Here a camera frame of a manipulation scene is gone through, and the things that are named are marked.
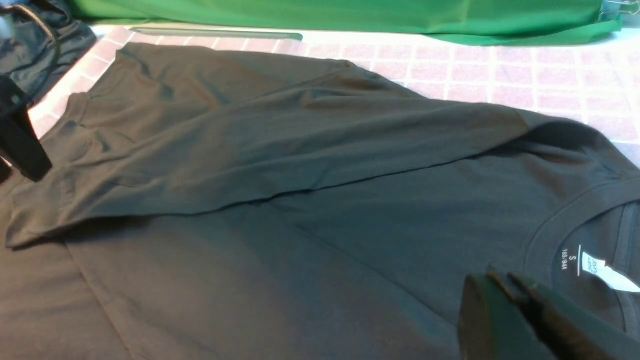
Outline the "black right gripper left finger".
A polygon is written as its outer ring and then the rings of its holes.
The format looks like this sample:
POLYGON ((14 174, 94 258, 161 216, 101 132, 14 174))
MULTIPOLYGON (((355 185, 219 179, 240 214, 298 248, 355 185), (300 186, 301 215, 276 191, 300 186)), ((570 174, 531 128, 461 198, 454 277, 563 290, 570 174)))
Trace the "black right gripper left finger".
POLYGON ((462 360, 553 360, 496 273, 468 275, 457 325, 462 360))

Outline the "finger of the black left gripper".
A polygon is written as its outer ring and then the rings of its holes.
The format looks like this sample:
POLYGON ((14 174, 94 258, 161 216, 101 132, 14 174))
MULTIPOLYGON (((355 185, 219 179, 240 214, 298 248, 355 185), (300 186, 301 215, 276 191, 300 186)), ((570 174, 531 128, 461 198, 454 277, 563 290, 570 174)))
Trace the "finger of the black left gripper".
POLYGON ((53 165, 30 121, 26 94, 7 75, 0 78, 0 150, 3 160, 32 182, 53 165))

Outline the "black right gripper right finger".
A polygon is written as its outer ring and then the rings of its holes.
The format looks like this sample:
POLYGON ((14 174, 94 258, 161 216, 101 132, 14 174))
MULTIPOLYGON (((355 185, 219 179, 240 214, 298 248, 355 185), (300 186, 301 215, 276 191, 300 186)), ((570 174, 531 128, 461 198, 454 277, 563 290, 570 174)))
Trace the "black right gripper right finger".
POLYGON ((639 341, 523 275, 508 273, 512 295, 555 360, 637 360, 639 341))

